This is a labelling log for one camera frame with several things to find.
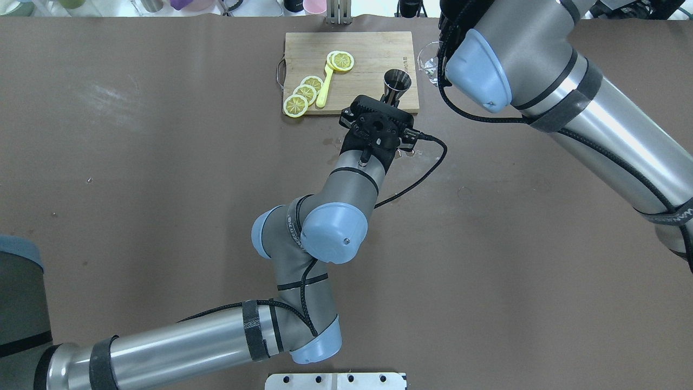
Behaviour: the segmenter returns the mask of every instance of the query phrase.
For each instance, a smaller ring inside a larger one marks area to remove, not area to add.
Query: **pink cup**
[[[304,0],[304,10],[309,15],[324,15],[327,12],[327,0]]]

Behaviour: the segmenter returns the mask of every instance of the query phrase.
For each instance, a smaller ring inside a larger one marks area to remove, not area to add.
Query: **table surface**
[[[56,343],[94,343],[275,295],[255,218],[319,191],[345,130],[289,119],[288,31],[405,31],[437,19],[4,19],[0,233],[42,251]],[[570,40],[693,150],[693,24],[581,22]],[[378,209],[330,267],[344,345],[167,389],[262,389],[268,373],[406,372],[418,389],[684,389],[693,277],[653,227],[549,137],[456,116],[420,72],[416,127],[450,154]],[[462,107],[483,113],[458,94]],[[516,115],[512,110],[507,114]],[[439,155],[394,161],[382,196]]]

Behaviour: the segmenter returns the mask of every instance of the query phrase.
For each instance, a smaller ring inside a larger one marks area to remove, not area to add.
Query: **metal bracket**
[[[272,374],[265,390],[406,390],[406,373]]]
[[[327,0],[327,16],[330,24],[351,24],[351,0]]]

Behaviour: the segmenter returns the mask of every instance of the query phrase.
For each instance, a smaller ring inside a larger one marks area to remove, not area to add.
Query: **metal jigger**
[[[390,69],[385,72],[385,93],[380,98],[383,103],[394,107],[399,105],[399,98],[412,86],[412,78],[400,69]]]

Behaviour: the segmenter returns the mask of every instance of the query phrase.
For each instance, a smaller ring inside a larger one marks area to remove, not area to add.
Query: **white mounting plate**
[[[265,381],[265,390],[406,389],[405,373],[284,373],[272,374]]]

